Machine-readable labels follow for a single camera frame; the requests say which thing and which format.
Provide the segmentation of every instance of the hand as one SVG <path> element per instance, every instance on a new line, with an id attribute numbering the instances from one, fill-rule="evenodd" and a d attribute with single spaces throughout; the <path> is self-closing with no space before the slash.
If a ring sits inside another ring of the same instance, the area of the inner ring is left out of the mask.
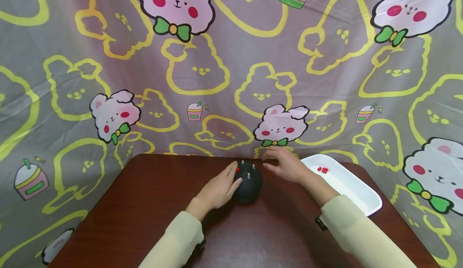
<path id="1" fill-rule="evenodd" d="M 192 214 L 199 221 L 204 219 L 212 209 L 225 205 L 238 189 L 243 179 L 233 181 L 238 163 L 232 162 L 220 174 L 211 179 L 190 202 L 186 212 Z"/>
<path id="2" fill-rule="evenodd" d="M 274 158 L 278 161 L 278 166 L 264 163 L 263 166 L 272 173 L 290 182 L 302 184 L 305 176 L 313 173 L 305 166 L 295 155 L 290 153 L 284 147 L 269 146 L 267 151 L 262 156 L 262 161 L 269 158 Z"/>
<path id="3" fill-rule="evenodd" d="M 285 180 L 303 186 L 320 207 L 339 195 L 322 177 L 306 167 L 288 149 L 270 146 L 263 154 L 262 160 L 265 161 L 268 158 L 277 159 L 279 165 L 275 167 L 264 163 L 265 168 Z"/>

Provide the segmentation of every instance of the left hand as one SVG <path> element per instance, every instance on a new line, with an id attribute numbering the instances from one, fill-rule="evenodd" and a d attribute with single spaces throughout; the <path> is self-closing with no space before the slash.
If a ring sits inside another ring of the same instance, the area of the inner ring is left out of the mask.
<path id="1" fill-rule="evenodd" d="M 232 162 L 220 174 L 211 179 L 193 198 L 186 212 L 192 214 L 198 220 L 202 220 L 212 209 L 225 205 L 238 189 L 243 179 L 233 181 L 238 163 Z"/>

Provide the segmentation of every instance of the white tray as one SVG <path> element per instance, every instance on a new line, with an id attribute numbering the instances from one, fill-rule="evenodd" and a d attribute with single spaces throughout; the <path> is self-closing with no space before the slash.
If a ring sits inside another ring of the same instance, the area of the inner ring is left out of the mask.
<path id="1" fill-rule="evenodd" d="M 301 161 L 314 173 L 322 176 L 339 194 L 350 198 L 366 216 L 370 216 L 383 206 L 383 201 L 377 192 L 332 157 L 318 154 Z M 328 168 L 328 172 L 324 174 L 317 171 L 319 167 Z"/>

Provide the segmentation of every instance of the fabric backdrop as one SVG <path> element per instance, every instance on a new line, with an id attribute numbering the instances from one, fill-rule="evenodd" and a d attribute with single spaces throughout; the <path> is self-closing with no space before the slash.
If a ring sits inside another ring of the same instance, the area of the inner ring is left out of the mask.
<path id="1" fill-rule="evenodd" d="M 270 145 L 362 165 L 463 267 L 462 3 L 0 0 L 0 267 L 48 264 L 137 154 Z"/>

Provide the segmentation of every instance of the beige sleeve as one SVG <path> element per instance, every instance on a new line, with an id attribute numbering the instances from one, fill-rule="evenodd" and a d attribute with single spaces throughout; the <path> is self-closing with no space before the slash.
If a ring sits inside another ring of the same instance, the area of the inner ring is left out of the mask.
<path id="1" fill-rule="evenodd" d="M 341 248 L 366 268 L 416 266 L 347 196 L 340 195 L 322 208 L 320 219 Z"/>
<path id="2" fill-rule="evenodd" d="M 180 268 L 203 239 L 201 222 L 181 211 L 138 268 Z"/>

